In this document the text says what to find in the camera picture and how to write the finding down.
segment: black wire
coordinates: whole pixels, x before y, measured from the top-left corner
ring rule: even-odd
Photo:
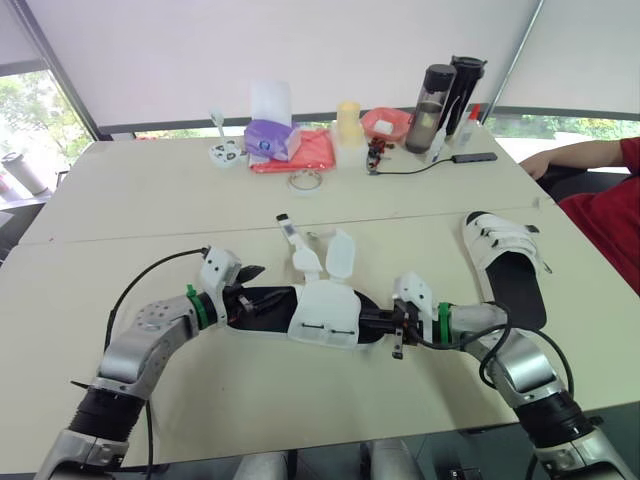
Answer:
[[[504,328],[507,328],[506,323],[502,323],[500,325],[494,325],[492,327],[485,328],[484,330],[480,330],[478,333],[474,333],[473,335],[464,337],[462,340],[460,340],[457,343],[448,343],[446,345],[427,342],[425,339],[423,339],[420,336],[420,334],[418,333],[415,327],[409,327],[408,331],[409,331],[409,335],[411,336],[411,338],[413,338],[413,340],[415,340],[421,345],[424,345],[427,348],[431,348],[433,350],[460,350],[466,347],[468,344],[475,342],[479,338],[482,338],[485,335],[489,335],[490,333],[495,332],[496,330],[502,330]]]
[[[184,252],[174,253],[173,255],[169,255],[168,257],[161,258],[157,262],[152,263],[147,268],[145,268],[142,272],[140,272],[136,276],[136,278],[134,278],[131,281],[131,283],[127,285],[127,288],[125,288],[124,291],[120,294],[120,297],[118,297],[118,300],[116,300],[115,305],[109,312],[109,319],[107,320],[107,331],[104,337],[104,350],[106,351],[107,347],[111,343],[113,325],[115,323],[116,315],[118,314],[118,310],[120,309],[122,302],[124,301],[125,297],[129,294],[131,289],[142,279],[142,277],[144,277],[147,273],[149,273],[151,270],[153,270],[157,266],[162,265],[163,263],[168,262],[169,260],[173,260],[174,258],[185,257],[187,255],[195,255],[196,253],[199,253],[201,255],[206,255],[208,251],[209,251],[208,248],[203,247],[195,250],[186,250]],[[147,450],[147,469],[145,472],[145,479],[149,480],[151,478],[151,473],[153,471],[153,425],[151,424],[151,400],[147,400],[144,406],[144,411],[145,411],[145,416],[147,418],[147,449],[148,449]]]
[[[151,478],[153,472],[153,425],[151,424],[151,399],[147,400],[144,406],[144,413],[147,417],[147,470],[145,472],[145,480]]]
[[[496,386],[491,380],[487,378],[486,370],[489,362],[496,356],[498,350],[500,350],[500,348],[504,345],[504,343],[507,341],[507,338],[509,337],[509,334],[511,333],[511,324],[509,323],[509,321],[507,321],[506,325],[507,326],[504,327],[504,331],[502,332],[500,339],[496,342],[493,348],[489,350],[484,357],[482,357],[482,360],[480,361],[480,367],[478,367],[478,374],[480,375],[480,380],[482,380],[482,383],[484,383],[487,387],[493,388],[494,390],[496,389]]]
[[[536,454],[531,454],[531,459],[529,460],[529,465],[527,465],[527,473],[524,476],[524,480],[533,480],[533,472],[536,471],[536,466],[538,465],[538,457]]]
[[[118,309],[120,308],[120,305],[122,305],[124,298],[129,294],[131,289],[142,279],[142,277],[144,277],[147,273],[149,273],[151,270],[153,270],[157,266],[162,265],[163,263],[168,262],[169,260],[173,260],[174,258],[178,258],[178,257],[184,257],[186,255],[194,255],[196,253],[206,255],[207,251],[208,251],[207,248],[198,248],[196,250],[187,250],[185,252],[174,253],[173,255],[169,255],[168,257],[161,258],[157,262],[152,263],[147,268],[145,268],[142,272],[140,272],[138,276],[134,278],[131,281],[131,283],[127,285],[127,288],[125,288],[124,291],[120,294],[120,297],[116,301],[116,304],[111,309],[111,312],[109,312],[109,320],[107,321],[107,332],[104,338],[104,349],[106,350],[109,344],[111,343],[111,334],[113,331],[113,324],[116,321],[116,314],[118,313]]]
[[[511,312],[509,311],[506,305],[499,302],[491,302],[491,303],[501,308],[504,311],[504,313],[507,315],[507,326],[504,328],[504,332],[502,333],[502,336],[500,337],[500,339],[496,342],[493,348],[489,350],[487,354],[480,361],[480,366],[478,367],[478,374],[480,375],[480,380],[482,380],[482,383],[484,383],[487,387],[493,388],[495,390],[496,385],[487,378],[487,365],[489,365],[489,362],[496,356],[496,354],[498,353],[498,350],[500,350],[500,348],[502,348],[502,346],[507,341],[509,334],[511,333],[511,329],[513,328],[513,323],[511,320]]]
[[[540,330],[533,330],[533,333],[535,333],[540,338],[544,339],[549,345],[551,345],[551,348],[553,348],[558,354],[558,357],[560,357],[562,367],[564,368],[564,373],[567,376],[567,390],[569,391],[571,397],[573,397],[573,394],[575,392],[575,383],[573,381],[573,371],[571,370],[571,365],[569,365],[569,360],[567,360],[566,355],[564,354],[560,346],[549,335],[541,332]]]
[[[413,170],[411,172],[380,172],[378,170],[375,170],[374,172],[371,172],[371,175],[413,175],[414,173],[422,173],[425,172],[427,170],[429,170],[431,167],[435,167],[436,165],[439,165],[441,163],[444,162],[452,162],[453,158],[444,158],[442,160],[438,160],[437,162],[434,162],[430,165],[427,165],[424,168],[421,168],[420,170]]]

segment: person's arm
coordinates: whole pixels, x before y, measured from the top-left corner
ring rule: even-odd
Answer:
[[[536,153],[520,163],[534,180],[542,177],[549,165],[586,170],[598,167],[624,167],[625,164],[619,140],[594,140],[566,145]]]

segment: red cap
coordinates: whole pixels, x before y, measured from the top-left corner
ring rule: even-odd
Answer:
[[[473,107],[473,110],[471,110],[471,114],[469,115],[469,120],[477,120],[479,113],[480,113],[480,104],[476,103]]]

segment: window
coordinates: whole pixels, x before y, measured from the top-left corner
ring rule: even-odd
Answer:
[[[244,135],[244,127],[223,127],[226,137],[239,137]],[[216,127],[188,128],[184,130],[151,130],[148,132],[135,132],[139,140],[155,140],[160,138],[199,138],[219,137]]]
[[[639,121],[606,118],[497,113],[487,119],[485,126],[518,163],[534,153],[563,145],[640,136]],[[599,170],[617,172],[626,169]]]
[[[0,77],[0,156],[23,154],[40,180],[54,190],[57,173],[68,170],[89,143],[91,137],[48,70]],[[21,198],[31,197],[1,167],[0,180]]]

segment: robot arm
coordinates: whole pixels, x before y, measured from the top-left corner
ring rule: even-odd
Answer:
[[[394,299],[394,312],[404,312],[405,338],[433,348],[464,344],[462,350],[479,362],[498,343],[503,333],[501,327],[508,321],[506,312],[494,304],[436,304],[429,287],[415,273],[396,280]],[[481,332],[488,333],[465,342]],[[528,336],[518,329],[510,330],[486,370],[498,393],[518,416],[534,444],[538,460],[551,478],[635,479],[604,433],[592,425],[573,400],[546,355]]]
[[[454,343],[507,320],[501,308],[490,304],[447,305],[443,311],[442,319],[448,317]],[[482,361],[500,336],[497,331],[486,335],[467,345],[465,351]],[[567,392],[546,355],[522,332],[509,333],[489,361],[487,373],[518,416],[551,478],[635,478],[604,433],[592,425]]]
[[[105,351],[71,424],[58,435],[35,480],[117,469],[127,442],[171,355],[200,330],[226,323],[223,290],[235,283],[239,260],[210,249],[200,273],[204,292],[151,303]]]

